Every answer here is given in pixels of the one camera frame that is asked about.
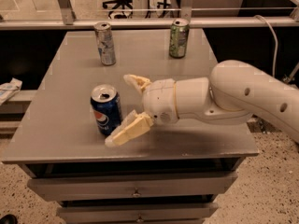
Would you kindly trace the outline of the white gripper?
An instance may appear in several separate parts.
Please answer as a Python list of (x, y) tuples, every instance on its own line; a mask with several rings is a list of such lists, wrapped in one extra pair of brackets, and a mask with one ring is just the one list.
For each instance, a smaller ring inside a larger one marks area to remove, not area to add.
[(125, 83), (142, 94), (144, 111), (130, 112), (110, 136), (105, 139), (107, 147), (118, 147), (138, 136), (147, 133), (154, 122), (158, 125), (176, 123), (178, 115), (175, 108), (175, 81), (171, 78), (151, 83), (147, 77), (127, 74)]

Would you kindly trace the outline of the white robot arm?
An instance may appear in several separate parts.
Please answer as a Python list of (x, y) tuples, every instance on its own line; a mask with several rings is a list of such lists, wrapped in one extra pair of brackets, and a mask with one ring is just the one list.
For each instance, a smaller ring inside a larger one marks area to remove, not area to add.
[(208, 77), (151, 81), (126, 75), (125, 82), (142, 96), (144, 111), (135, 111), (106, 138), (118, 147), (157, 125), (180, 119), (233, 125), (256, 115), (299, 142), (299, 90), (244, 62), (228, 60), (213, 67)]

